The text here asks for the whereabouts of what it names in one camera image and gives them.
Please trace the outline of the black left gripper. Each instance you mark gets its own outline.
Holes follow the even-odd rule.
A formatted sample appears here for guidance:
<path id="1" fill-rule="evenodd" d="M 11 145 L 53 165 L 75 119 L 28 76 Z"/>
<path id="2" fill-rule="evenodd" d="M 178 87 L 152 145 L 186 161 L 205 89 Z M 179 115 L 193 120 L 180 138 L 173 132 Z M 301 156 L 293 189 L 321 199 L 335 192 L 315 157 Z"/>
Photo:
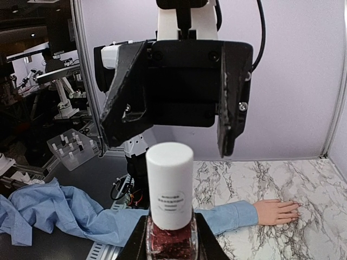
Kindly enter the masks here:
<path id="1" fill-rule="evenodd" d="M 245 130 L 253 47 L 216 40 L 143 41 L 94 48 L 107 93 L 101 128 L 118 147 L 153 125 L 217 125 L 220 156 Z"/>

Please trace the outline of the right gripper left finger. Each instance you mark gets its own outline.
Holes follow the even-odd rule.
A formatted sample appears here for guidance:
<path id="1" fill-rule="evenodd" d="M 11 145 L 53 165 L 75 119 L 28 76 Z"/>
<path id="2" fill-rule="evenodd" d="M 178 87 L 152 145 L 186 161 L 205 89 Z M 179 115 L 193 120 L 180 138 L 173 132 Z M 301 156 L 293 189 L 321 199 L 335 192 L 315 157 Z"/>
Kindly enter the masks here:
<path id="1" fill-rule="evenodd" d="M 131 233 L 124 249 L 123 259 L 144 260 L 146 256 L 146 228 L 148 216 L 142 216 Z"/>

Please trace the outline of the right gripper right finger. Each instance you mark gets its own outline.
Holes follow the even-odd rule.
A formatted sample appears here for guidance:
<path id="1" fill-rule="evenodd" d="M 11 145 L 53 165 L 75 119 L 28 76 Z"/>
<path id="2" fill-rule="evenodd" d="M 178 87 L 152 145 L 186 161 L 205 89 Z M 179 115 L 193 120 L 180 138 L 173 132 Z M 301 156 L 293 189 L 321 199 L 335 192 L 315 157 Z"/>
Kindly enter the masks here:
<path id="1" fill-rule="evenodd" d="M 198 230 L 198 257 L 200 260 L 223 260 L 227 255 L 222 250 L 201 213 L 195 213 Z"/>

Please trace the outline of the red nail polish bottle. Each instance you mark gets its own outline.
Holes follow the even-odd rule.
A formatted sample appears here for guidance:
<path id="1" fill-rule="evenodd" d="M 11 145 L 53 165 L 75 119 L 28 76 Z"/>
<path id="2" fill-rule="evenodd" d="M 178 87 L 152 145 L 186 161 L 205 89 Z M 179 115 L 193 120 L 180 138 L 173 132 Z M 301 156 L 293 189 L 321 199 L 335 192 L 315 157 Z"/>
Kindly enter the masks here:
<path id="1" fill-rule="evenodd" d="M 197 259 L 198 234 L 192 208 L 193 150 L 163 142 L 146 153 L 150 210 L 148 259 Z"/>

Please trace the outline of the blue sleeved forearm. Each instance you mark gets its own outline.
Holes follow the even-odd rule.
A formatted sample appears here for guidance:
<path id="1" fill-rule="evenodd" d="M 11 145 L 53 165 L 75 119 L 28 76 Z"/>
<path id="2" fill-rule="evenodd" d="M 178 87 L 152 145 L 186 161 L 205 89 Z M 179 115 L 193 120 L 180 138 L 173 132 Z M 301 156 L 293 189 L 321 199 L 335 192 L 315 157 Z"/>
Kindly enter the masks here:
<path id="1" fill-rule="evenodd" d="M 58 228 L 72 236 L 123 247 L 140 217 L 141 209 L 104 209 L 85 191 L 61 186 L 57 179 L 47 184 L 27 185 L 8 198 L 1 196 L 1 233 L 17 246 L 31 246 L 33 228 L 52 233 Z"/>

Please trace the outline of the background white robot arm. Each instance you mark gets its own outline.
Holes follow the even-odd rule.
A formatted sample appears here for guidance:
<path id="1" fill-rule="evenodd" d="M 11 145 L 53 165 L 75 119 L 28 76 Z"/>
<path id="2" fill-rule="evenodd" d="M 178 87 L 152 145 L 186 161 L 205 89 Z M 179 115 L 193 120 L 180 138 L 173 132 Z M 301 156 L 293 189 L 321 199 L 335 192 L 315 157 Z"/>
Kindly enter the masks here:
<path id="1" fill-rule="evenodd" d="M 78 108 L 73 108 L 70 100 L 86 98 L 86 92 L 74 91 L 67 79 L 68 76 L 73 75 L 75 72 L 80 73 L 79 64 L 45 74 L 40 70 L 32 69 L 27 77 L 23 79 L 21 88 L 25 86 L 31 77 L 36 79 L 39 86 L 45 85 L 46 83 L 53 84 L 60 98 L 60 102 L 57 105 L 58 114 L 54 116 L 54 120 L 67 120 L 80 111 Z"/>

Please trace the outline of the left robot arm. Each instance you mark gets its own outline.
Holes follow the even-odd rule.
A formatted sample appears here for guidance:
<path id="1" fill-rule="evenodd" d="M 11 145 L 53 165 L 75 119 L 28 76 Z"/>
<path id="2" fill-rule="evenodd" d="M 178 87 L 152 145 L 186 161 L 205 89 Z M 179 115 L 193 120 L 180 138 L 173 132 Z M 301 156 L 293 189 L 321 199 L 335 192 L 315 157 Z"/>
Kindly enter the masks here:
<path id="1" fill-rule="evenodd" d="M 100 117 L 106 143 L 124 145 L 133 184 L 120 200 L 150 205 L 143 132 L 155 125 L 217 125 L 221 157 L 233 154 L 246 124 L 252 74 L 263 52 L 221 41 L 218 1 L 157 1 L 154 40 L 94 48 L 95 78 L 107 94 Z"/>

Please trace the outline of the mannequin hand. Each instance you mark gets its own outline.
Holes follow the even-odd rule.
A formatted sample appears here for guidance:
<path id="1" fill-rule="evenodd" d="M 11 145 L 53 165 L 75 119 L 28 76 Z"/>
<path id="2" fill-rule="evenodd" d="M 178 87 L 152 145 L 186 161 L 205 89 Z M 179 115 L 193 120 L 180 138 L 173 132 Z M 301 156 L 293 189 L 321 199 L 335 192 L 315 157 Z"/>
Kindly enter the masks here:
<path id="1" fill-rule="evenodd" d="M 262 226 L 283 225 L 299 219 L 299 208 L 303 206 L 297 201 L 281 201 L 280 199 L 260 200 L 253 204 L 258 214 L 258 224 Z"/>

